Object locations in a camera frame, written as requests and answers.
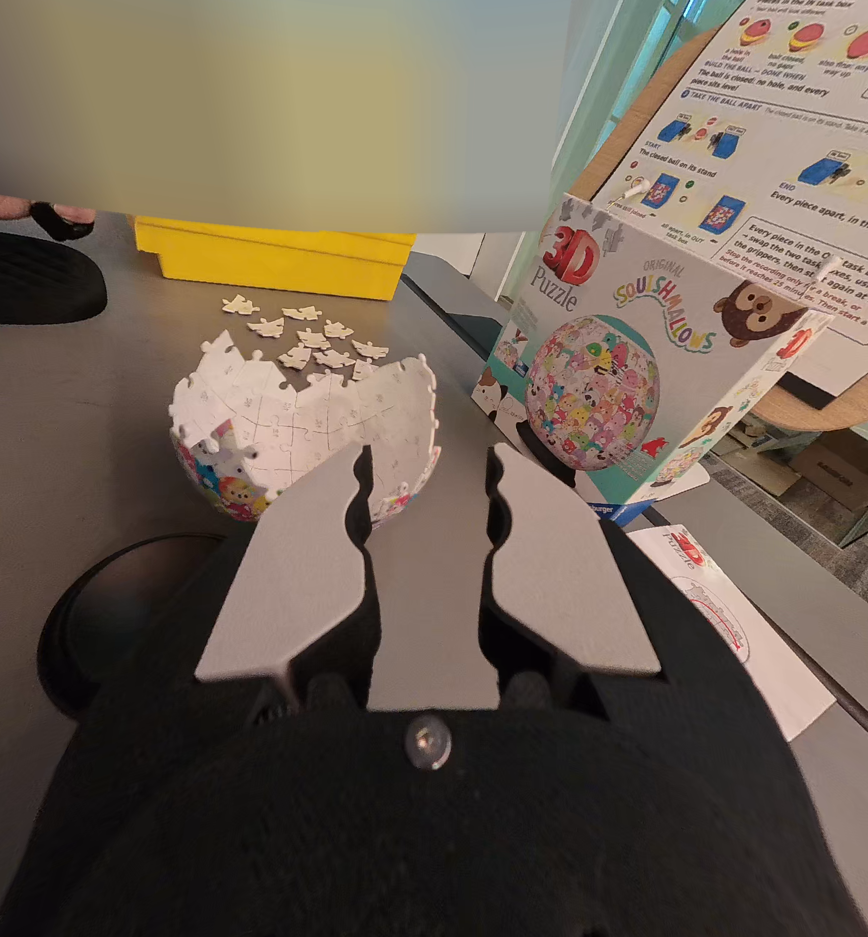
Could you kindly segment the partly built puzzle ball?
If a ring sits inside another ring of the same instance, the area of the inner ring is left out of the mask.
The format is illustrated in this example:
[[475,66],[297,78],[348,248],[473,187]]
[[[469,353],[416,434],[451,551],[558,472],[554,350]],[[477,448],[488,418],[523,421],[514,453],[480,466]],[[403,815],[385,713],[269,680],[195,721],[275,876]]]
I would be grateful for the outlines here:
[[377,526],[425,487],[440,457],[437,379],[424,355],[381,367],[349,359],[354,378],[325,367],[297,390],[260,350],[242,356],[229,332],[202,345],[177,383],[170,439],[205,499],[255,522],[293,483],[355,443],[370,446],[370,517]]

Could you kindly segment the pile of white puzzle pieces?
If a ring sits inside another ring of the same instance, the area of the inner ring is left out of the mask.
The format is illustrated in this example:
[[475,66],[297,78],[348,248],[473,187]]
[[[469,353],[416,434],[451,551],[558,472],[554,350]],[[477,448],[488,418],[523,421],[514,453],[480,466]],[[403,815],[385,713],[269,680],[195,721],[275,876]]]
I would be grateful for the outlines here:
[[387,362],[390,345],[381,334],[319,306],[285,306],[267,312],[260,301],[236,294],[224,300],[230,326],[242,327],[263,345],[264,358],[300,376],[328,370],[361,380]]

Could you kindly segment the colourful puzzle box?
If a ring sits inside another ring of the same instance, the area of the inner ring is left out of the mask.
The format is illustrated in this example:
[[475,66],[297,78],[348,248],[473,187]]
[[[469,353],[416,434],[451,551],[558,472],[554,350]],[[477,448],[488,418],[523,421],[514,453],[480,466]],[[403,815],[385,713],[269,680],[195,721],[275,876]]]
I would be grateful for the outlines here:
[[670,494],[829,320],[566,194],[472,398],[623,525]]

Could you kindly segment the white instruction leaflet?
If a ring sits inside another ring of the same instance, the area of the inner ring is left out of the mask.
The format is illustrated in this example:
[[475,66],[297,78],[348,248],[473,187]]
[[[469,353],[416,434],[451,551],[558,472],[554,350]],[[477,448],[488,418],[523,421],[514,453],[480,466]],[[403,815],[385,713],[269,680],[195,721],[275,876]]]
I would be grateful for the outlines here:
[[787,742],[835,704],[835,697],[682,525],[629,537],[704,615],[763,695]]

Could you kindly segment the rounded wooden board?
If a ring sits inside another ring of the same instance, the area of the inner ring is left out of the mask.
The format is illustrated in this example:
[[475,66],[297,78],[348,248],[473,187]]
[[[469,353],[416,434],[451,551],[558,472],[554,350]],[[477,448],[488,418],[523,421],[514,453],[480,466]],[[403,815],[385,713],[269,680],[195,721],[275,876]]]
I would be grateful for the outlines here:
[[[719,30],[714,27],[694,36],[662,63],[577,180],[570,184],[571,195],[588,202],[593,200],[651,117]],[[811,407],[808,392],[800,391],[799,383],[797,378],[792,378],[784,387],[778,385],[771,389],[756,404],[755,414],[780,428],[804,431],[841,430],[868,421],[868,374],[823,408]]]

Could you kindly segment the cardboard box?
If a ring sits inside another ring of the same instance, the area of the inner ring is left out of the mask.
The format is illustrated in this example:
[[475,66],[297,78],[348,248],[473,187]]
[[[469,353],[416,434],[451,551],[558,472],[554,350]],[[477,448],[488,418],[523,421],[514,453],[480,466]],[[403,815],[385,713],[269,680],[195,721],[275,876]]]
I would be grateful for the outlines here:
[[819,435],[788,464],[847,509],[868,507],[868,439],[854,430]]

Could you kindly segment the yellow plastic bin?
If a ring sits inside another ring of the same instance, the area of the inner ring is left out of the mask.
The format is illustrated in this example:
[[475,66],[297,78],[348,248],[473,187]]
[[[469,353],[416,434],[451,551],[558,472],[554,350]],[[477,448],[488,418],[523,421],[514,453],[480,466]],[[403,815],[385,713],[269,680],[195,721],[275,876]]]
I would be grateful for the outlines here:
[[138,251],[172,280],[374,301],[393,298],[411,233],[295,231],[131,216]]

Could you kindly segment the black round ball stand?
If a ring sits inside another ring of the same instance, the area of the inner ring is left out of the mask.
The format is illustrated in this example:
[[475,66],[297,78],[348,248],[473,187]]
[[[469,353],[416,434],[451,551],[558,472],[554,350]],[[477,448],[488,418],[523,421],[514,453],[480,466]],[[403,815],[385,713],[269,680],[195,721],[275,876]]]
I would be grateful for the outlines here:
[[250,533],[192,532],[148,538],[117,550],[83,572],[47,615],[37,649],[37,674],[53,707],[74,725],[110,678],[129,664],[168,606],[218,565],[222,548],[242,556]]

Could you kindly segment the black wristband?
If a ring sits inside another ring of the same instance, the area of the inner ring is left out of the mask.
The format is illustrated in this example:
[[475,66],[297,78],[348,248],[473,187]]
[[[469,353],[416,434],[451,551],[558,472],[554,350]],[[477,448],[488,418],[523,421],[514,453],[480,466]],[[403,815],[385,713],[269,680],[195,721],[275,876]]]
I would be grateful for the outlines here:
[[81,240],[89,236],[95,227],[93,220],[81,222],[67,219],[61,216],[52,204],[47,203],[30,203],[29,216],[59,243]]

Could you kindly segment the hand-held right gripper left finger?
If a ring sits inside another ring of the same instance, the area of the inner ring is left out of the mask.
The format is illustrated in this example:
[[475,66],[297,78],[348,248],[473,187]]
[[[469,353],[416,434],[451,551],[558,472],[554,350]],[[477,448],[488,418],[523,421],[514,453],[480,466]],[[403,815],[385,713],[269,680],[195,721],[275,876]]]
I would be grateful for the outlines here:
[[338,678],[367,706],[381,645],[371,556],[370,446],[351,443],[264,512],[219,610],[194,677],[271,680],[290,707],[314,679]]

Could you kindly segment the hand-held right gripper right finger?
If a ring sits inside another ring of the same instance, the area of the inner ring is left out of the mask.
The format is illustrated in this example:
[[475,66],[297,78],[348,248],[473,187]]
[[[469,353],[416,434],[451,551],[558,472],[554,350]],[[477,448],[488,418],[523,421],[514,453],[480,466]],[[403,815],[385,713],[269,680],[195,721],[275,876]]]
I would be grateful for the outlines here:
[[480,650],[500,697],[541,678],[552,703],[573,705],[593,674],[660,674],[600,516],[507,443],[489,448],[485,487]]

